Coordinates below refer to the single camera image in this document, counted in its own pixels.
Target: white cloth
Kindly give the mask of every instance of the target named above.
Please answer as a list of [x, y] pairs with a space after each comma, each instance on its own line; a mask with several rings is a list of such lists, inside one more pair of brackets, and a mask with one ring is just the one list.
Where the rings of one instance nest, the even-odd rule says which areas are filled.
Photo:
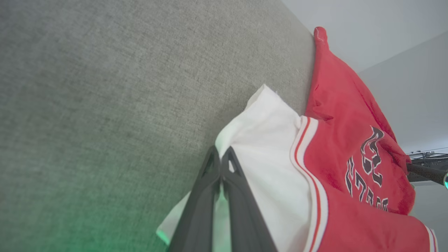
[[[279, 252], [302, 251], [310, 225], [309, 184], [290, 158], [300, 125], [299, 115], [263, 85], [215, 141], [220, 157], [233, 147]], [[167, 244], [188, 196], [157, 229], [157, 235]], [[227, 202], [220, 197], [215, 205], [214, 251], [230, 249], [228, 220]]]

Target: gray fabric surface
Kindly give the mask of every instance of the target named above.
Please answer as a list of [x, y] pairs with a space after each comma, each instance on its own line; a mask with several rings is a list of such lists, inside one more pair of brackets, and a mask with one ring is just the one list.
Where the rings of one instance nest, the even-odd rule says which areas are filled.
[[302, 113], [311, 34], [278, 0], [0, 1], [0, 251], [155, 235], [266, 83]]

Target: gray surface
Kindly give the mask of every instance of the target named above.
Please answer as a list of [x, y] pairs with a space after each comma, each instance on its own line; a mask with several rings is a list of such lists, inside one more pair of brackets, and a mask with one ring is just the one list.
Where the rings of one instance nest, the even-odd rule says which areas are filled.
[[447, 66], [445, 32], [359, 73], [406, 153], [448, 148]]
[[277, 0], [0, 1], [0, 251], [163, 251], [155, 229], [263, 83], [303, 112]]

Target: clothing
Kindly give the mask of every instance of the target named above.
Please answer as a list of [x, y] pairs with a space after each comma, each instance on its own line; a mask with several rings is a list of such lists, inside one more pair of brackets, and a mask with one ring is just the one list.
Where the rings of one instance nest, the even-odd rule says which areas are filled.
[[437, 251], [434, 232], [407, 215], [409, 157], [325, 30], [314, 39], [306, 116], [263, 86], [220, 133], [218, 151], [234, 148], [279, 252]]

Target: red stripe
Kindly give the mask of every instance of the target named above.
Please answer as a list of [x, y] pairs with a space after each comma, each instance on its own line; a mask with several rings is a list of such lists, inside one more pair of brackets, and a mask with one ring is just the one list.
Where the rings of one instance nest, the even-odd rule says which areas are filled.
[[317, 223], [316, 223], [316, 229], [314, 230], [314, 235], [313, 235], [313, 241], [311, 242], [311, 247], [310, 247], [310, 251], [313, 251], [313, 247], [314, 244], [316, 242], [316, 238], [317, 238], [317, 231], [319, 229], [319, 224], [320, 224], [320, 195], [319, 195], [319, 190], [317, 189], [317, 184], [316, 181], [313, 179], [313, 177], [311, 176], [311, 174], [304, 169], [303, 167], [300, 166], [299, 161], [297, 160], [297, 151], [299, 150], [299, 146], [302, 143], [303, 137], [305, 136], [305, 132], [308, 129], [308, 126], [310, 125], [310, 119], [308, 118], [308, 122], [306, 123], [306, 127], [305, 130], [302, 133], [302, 136], [300, 137], [299, 143], [297, 144], [296, 147], [296, 151], [294, 152], [294, 158], [296, 160], [297, 165], [304, 170], [308, 176], [313, 180], [313, 184], [314, 184], [314, 188], [316, 189], [316, 198], [317, 198]]
[[428, 228], [428, 229], [429, 229], [429, 231], [431, 232], [431, 235], [432, 235], [432, 243], [434, 244], [434, 252], [437, 252], [437, 245], [435, 244], [435, 235], [432, 232], [431, 228]]

